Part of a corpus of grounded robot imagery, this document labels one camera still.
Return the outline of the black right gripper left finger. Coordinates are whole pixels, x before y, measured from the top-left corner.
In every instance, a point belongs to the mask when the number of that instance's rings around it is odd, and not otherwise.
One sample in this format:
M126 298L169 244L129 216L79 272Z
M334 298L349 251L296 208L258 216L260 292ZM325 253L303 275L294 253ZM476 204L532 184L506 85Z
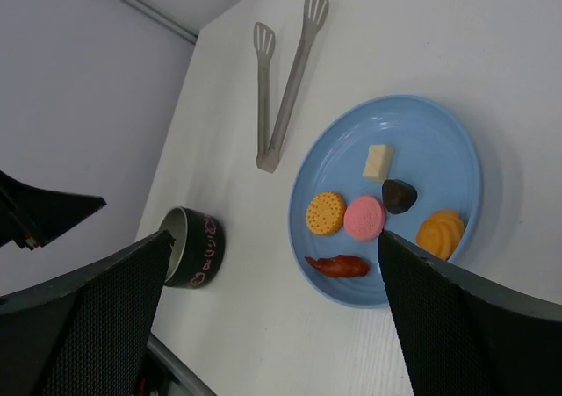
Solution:
M173 239L154 233L1 298L3 395L131 395Z

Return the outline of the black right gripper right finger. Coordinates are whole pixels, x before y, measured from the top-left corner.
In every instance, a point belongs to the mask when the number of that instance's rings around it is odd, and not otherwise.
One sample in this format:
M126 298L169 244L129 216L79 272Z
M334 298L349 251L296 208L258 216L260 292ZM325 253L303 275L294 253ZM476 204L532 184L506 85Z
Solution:
M445 262L391 231L378 263L416 395L559 395L561 307Z

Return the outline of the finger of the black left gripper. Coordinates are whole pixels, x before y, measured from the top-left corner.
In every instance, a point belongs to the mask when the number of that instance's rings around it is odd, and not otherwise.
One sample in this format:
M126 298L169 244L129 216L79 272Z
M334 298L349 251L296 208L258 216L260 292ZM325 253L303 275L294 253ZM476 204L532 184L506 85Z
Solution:
M106 206L99 196L43 190L1 174L1 244L42 248Z

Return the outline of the orange swirl pastry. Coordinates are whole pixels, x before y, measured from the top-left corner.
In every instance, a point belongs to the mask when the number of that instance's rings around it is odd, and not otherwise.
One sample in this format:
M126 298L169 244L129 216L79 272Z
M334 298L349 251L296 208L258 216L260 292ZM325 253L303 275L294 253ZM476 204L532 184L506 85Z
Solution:
M434 212L420 226L416 243L420 248L444 261L450 259L465 233L465 223L458 212Z

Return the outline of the black steel lunch box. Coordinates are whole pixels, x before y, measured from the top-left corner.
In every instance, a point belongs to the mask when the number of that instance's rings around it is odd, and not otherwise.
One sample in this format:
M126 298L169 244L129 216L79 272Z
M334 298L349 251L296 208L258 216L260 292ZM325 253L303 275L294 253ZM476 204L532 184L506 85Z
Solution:
M174 240L164 285L185 289L209 285L226 253L226 234L220 221L177 206L164 216L159 230L168 231Z

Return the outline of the pink round cookie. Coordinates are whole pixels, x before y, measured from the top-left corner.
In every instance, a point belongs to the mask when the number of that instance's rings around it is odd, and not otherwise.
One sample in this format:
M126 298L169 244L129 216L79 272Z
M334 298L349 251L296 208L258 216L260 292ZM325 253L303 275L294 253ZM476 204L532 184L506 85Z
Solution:
M355 198L347 207L343 226L356 241L373 241L385 226L385 208L373 196Z

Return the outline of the dark brown chocolate piece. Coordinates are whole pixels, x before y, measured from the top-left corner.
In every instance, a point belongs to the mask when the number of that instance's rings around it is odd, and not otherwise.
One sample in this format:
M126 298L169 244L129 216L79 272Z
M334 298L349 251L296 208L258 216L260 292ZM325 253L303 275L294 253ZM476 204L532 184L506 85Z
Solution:
M398 180L387 179L382 185L382 198L385 209L390 214L407 212L418 198L414 186Z

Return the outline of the yellow round cracker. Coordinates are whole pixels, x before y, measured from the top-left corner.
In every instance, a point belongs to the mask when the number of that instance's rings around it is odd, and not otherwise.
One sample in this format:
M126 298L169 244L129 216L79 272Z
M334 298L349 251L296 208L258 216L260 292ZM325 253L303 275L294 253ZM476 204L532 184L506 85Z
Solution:
M343 197L332 191L315 196L306 209L306 225L312 234L330 236L343 225L346 203Z

